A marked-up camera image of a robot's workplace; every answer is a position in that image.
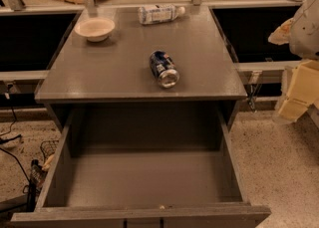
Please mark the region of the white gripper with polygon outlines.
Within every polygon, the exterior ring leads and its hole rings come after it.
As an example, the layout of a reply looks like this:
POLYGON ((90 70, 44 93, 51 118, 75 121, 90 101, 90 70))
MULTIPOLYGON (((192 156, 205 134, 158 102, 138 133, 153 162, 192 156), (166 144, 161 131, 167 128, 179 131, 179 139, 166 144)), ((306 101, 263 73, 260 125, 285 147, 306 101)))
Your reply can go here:
POLYGON ((306 60, 291 70, 278 116, 296 122, 319 100, 319 0, 305 0, 293 19, 282 23, 268 37, 274 45, 289 43, 290 52, 306 60))

